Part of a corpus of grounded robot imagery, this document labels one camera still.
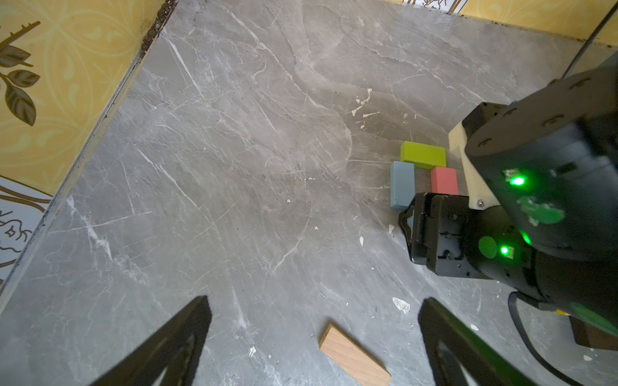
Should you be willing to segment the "dark brown block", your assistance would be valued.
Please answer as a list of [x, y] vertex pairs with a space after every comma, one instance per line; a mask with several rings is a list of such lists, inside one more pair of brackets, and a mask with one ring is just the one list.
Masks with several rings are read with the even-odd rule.
[[575, 342], [590, 349], [600, 349], [617, 352], [618, 338], [599, 328], [584, 323], [573, 316], [569, 317]]

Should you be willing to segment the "light blue block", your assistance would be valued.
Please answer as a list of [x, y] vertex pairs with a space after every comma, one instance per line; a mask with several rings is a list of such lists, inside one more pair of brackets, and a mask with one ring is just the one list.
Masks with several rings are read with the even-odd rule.
[[416, 195], [415, 165], [408, 162], [392, 162], [390, 165], [390, 207], [406, 210]]

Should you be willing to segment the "wooden block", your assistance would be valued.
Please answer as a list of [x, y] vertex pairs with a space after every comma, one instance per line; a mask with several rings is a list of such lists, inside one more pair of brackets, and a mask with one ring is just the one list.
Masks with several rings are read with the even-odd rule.
[[392, 376], [344, 332], [329, 323], [320, 350], [360, 385], [387, 386]]

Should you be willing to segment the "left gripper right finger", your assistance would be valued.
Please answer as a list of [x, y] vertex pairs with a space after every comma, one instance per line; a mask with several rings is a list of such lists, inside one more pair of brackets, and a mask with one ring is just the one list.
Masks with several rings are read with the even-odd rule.
[[426, 354], [437, 385], [533, 385], [437, 299], [425, 299], [418, 314]]

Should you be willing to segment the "pink block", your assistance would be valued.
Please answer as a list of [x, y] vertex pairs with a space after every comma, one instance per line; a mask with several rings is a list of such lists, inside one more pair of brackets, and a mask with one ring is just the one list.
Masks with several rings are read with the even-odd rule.
[[434, 167], [431, 170], [431, 191], [433, 193], [458, 196], [459, 186], [455, 169]]

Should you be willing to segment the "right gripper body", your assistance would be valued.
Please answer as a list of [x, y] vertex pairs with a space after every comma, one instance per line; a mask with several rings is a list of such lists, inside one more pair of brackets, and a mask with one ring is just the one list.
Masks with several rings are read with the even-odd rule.
[[410, 261], [448, 278], [510, 280], [512, 221], [501, 206], [468, 207], [467, 196], [418, 193], [398, 218]]

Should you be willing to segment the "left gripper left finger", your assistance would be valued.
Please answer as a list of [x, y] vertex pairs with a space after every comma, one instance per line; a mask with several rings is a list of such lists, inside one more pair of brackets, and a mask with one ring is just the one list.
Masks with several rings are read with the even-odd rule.
[[93, 384], [193, 384], [211, 322], [208, 298], [194, 298]]

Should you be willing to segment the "green block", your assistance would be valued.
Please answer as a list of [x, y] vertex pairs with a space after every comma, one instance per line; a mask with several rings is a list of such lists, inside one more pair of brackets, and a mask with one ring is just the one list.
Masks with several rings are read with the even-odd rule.
[[400, 161], [412, 163], [425, 170], [446, 167], [446, 150], [440, 146], [405, 141], [400, 149]]

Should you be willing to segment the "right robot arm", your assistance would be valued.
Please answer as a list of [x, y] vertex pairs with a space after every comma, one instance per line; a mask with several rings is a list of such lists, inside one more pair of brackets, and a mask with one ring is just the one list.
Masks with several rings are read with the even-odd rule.
[[410, 260], [492, 279], [539, 309], [617, 333], [617, 69], [483, 102], [452, 130], [487, 197], [420, 192], [399, 217]]

